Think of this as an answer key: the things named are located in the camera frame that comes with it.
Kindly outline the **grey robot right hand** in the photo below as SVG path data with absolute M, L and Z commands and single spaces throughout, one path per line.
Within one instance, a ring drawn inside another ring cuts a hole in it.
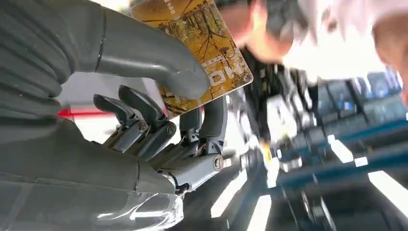
M 180 119 L 184 141 L 157 103 L 121 85 L 94 105 L 120 126 L 103 144 L 58 115 L 77 72 L 143 77 L 198 99 L 207 73 L 177 38 L 90 0 L 0 3 L 0 228 L 150 231 L 183 220 L 184 194 L 223 167 L 225 97 Z

